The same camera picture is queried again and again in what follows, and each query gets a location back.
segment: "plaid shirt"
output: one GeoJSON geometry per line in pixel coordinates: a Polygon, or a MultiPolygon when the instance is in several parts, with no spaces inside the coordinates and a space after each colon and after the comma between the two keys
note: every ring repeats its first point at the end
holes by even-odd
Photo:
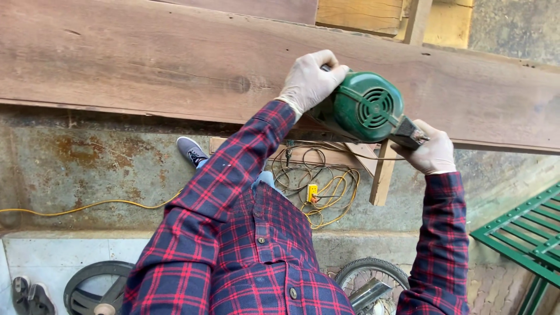
{"type": "MultiPolygon", "coordinates": [[[[319,271],[306,217],[270,186],[250,188],[294,120],[287,104],[271,101],[197,171],[166,206],[127,281],[121,314],[354,313],[319,271]]],[[[399,311],[466,313],[460,175],[429,178],[418,250],[435,254],[419,255],[399,311]]]]}

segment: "tire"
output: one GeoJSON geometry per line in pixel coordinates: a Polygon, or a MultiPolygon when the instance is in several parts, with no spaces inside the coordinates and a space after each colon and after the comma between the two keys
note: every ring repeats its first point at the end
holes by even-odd
{"type": "Polygon", "coordinates": [[[400,282],[403,288],[407,290],[410,289],[410,285],[408,284],[408,275],[401,268],[388,261],[373,257],[354,260],[353,262],[347,264],[340,270],[340,272],[334,278],[334,281],[336,281],[338,285],[342,286],[342,282],[344,281],[344,279],[351,273],[353,273],[354,270],[364,267],[379,270],[391,276],[396,281],[400,282]]]}

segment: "green metal grille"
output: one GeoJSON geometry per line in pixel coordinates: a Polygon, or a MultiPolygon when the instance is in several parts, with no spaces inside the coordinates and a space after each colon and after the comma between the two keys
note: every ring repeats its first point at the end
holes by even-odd
{"type": "Polygon", "coordinates": [[[560,289],[560,182],[470,235],[560,289]]]}

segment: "shoe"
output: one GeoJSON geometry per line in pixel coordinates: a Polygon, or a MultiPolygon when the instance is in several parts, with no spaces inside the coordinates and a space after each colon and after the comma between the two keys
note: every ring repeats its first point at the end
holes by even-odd
{"type": "Polygon", "coordinates": [[[16,277],[12,281],[12,302],[13,308],[18,315],[29,314],[29,302],[27,296],[29,294],[29,287],[31,281],[26,276],[16,277]]]}
{"type": "Polygon", "coordinates": [[[204,154],[198,143],[189,137],[177,138],[177,147],[182,156],[193,163],[194,167],[198,167],[201,161],[208,160],[208,155],[204,154]]]}
{"type": "Polygon", "coordinates": [[[36,283],[29,289],[27,296],[29,315],[57,315],[57,308],[50,299],[46,285],[36,283]]]}

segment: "white glove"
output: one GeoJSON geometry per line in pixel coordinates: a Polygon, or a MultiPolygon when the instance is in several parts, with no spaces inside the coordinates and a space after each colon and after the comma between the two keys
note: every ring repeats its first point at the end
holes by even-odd
{"type": "Polygon", "coordinates": [[[456,172],[457,168],[453,162],[453,143],[447,133],[433,128],[420,119],[416,119],[414,124],[424,131],[430,140],[416,151],[403,148],[396,143],[391,144],[391,148],[424,175],[456,172]]]}
{"type": "Polygon", "coordinates": [[[348,66],[339,65],[333,52],[327,49],[297,58],[280,96],[275,100],[287,103],[296,113],[298,121],[304,112],[324,100],[342,83],[348,70],[348,66]],[[330,72],[320,69],[324,64],[331,67],[330,72]]]}

